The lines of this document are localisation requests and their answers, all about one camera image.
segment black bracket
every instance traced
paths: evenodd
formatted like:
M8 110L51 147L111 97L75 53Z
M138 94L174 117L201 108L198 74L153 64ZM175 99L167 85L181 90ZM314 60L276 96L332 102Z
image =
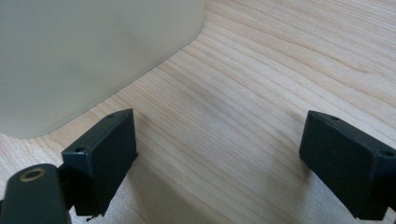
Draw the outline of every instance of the black bracket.
M382 220L396 210L396 150L369 134L309 111L300 156L353 217Z
M38 164L7 182L0 223L70 223L104 215L137 157L132 109L101 119L62 152L64 164Z

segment hole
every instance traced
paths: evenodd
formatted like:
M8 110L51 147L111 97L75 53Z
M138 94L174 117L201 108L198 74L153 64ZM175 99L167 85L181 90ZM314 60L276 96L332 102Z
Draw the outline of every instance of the hole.
M85 147L78 147L75 149L75 152L82 152L83 150L85 150Z
M22 182L29 182L40 178L46 171L43 168L35 168L30 170L20 177L20 181Z
M393 152L390 151L381 151L382 155L387 156L387 157L394 157L395 154Z

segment screw hole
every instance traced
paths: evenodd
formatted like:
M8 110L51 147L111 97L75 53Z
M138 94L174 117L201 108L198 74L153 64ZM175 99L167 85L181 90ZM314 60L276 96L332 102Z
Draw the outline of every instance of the screw hole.
M82 152L85 150L85 147L78 147L75 149L75 152Z
M40 178L44 173L46 173L46 171L43 168L36 168L21 175L20 181L29 182L32 180L36 180Z

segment gray plastic object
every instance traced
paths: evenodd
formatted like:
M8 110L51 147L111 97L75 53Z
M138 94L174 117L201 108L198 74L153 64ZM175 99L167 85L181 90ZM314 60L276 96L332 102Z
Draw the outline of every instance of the gray plastic object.
M205 0L0 1L0 133L51 132L190 43Z

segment wooden table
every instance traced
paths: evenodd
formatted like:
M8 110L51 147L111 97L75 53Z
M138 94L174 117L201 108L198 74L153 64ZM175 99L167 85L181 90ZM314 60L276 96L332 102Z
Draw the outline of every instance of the wooden table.
M395 1L208 0L197 39L131 85L55 132L0 135L0 194L131 107L140 156L91 223L362 223L301 162L305 116L396 147L395 71Z

